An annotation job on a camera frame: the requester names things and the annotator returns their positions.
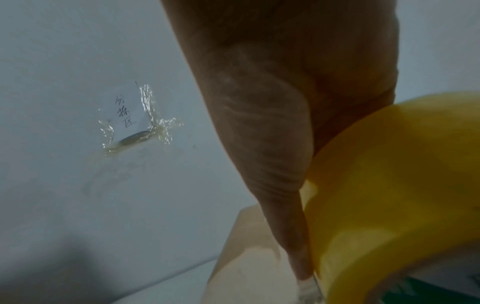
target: tape roll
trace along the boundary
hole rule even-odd
[[[328,304],[376,302],[409,271],[480,241],[480,94],[387,107],[314,158],[301,191]]]

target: small paper sign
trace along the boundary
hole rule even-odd
[[[152,129],[149,113],[144,108],[142,93],[136,82],[105,93],[103,109],[113,128],[114,142]]]

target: wall surface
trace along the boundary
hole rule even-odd
[[[478,0],[397,11],[398,101],[480,90]],[[216,257],[254,200],[157,0],[3,1],[0,37],[0,296],[108,302]],[[131,79],[184,126],[101,158],[99,95]]]

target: yellow tape roll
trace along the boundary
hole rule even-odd
[[[328,304],[373,302],[395,277],[480,240],[480,94],[368,116],[320,151],[301,193]]]

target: hand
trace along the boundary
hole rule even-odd
[[[180,44],[214,126],[297,278],[307,279],[313,266],[299,189],[319,149],[393,103],[395,2],[190,2],[183,16],[196,25],[173,24],[177,35],[189,33]]]

